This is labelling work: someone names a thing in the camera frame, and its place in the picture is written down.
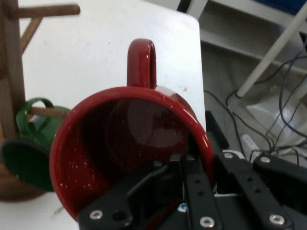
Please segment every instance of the power strip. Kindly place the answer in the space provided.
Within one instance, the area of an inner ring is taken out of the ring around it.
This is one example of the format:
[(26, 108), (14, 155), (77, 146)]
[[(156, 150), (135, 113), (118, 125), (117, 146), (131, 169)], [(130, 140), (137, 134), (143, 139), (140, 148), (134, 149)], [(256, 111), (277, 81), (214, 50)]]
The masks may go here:
[[(246, 149), (249, 150), (248, 154), (250, 154), (253, 150), (259, 150), (260, 149), (258, 147), (258, 145), (253, 141), (253, 139), (248, 134), (242, 135), (241, 141), (242, 141), (242, 144), (244, 144), (246, 146)], [(260, 155), (260, 152), (254, 152), (253, 158), (251, 159), (251, 162), (253, 162), (254, 159), (259, 155)]]

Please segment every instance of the green mug handle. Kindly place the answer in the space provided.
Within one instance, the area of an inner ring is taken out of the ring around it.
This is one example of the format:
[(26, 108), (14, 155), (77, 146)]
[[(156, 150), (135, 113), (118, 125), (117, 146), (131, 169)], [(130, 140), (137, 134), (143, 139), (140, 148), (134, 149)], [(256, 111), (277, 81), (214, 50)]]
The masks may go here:
[(53, 108), (53, 104), (46, 98), (33, 98), (25, 103), (16, 115), (16, 122), (21, 135), (31, 135), (32, 129), (29, 126), (27, 115), (30, 114), (32, 105), (36, 102), (44, 103), (46, 108)]

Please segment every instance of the green mug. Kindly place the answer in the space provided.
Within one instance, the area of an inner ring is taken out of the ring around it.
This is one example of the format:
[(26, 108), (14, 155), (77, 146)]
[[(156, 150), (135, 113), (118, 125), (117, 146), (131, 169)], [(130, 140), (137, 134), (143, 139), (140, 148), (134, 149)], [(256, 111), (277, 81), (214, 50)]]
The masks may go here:
[(53, 106), (51, 101), (46, 98), (33, 98), (27, 101), (21, 110), (18, 111), (16, 122), (19, 128), (19, 137), (50, 150), (54, 135), (63, 119), (35, 115), (28, 121), (27, 115), (30, 114), (33, 104), (37, 102), (44, 103), (46, 108), (54, 108), (65, 112), (70, 110), (61, 106)]
[(35, 115), (28, 122), (32, 105), (43, 102), (47, 108), (64, 112), (70, 110), (53, 106), (45, 98), (34, 98), (25, 103), (16, 115), (19, 138), (7, 140), (0, 147), (0, 160), (20, 180), (45, 191), (53, 191), (49, 173), (49, 154), (54, 135), (63, 119)]

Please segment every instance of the mug handle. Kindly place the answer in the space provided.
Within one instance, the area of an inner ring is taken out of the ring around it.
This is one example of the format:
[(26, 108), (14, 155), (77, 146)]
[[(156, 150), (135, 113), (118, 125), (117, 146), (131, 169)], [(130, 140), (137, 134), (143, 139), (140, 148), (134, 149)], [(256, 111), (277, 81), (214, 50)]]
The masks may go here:
[(29, 126), (27, 115), (30, 114), (32, 105), (36, 102), (44, 103), (46, 108), (53, 108), (52, 102), (46, 98), (37, 97), (27, 101), (16, 115), (16, 123), (22, 135), (30, 135), (33, 132), (33, 128)]
[(151, 40), (135, 39), (131, 42), (127, 65), (127, 86), (156, 88), (155, 49)]

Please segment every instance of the red mug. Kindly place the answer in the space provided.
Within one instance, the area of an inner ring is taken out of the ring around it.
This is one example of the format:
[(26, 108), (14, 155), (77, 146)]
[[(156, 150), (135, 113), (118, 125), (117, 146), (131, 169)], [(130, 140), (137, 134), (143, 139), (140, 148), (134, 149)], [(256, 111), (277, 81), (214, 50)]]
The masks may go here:
[(206, 132), (182, 97), (156, 85), (153, 42), (136, 39), (128, 50), (127, 87), (86, 98), (60, 126), (50, 154), (54, 190), (77, 220), (83, 208), (145, 162), (187, 153), (188, 136), (213, 184)]

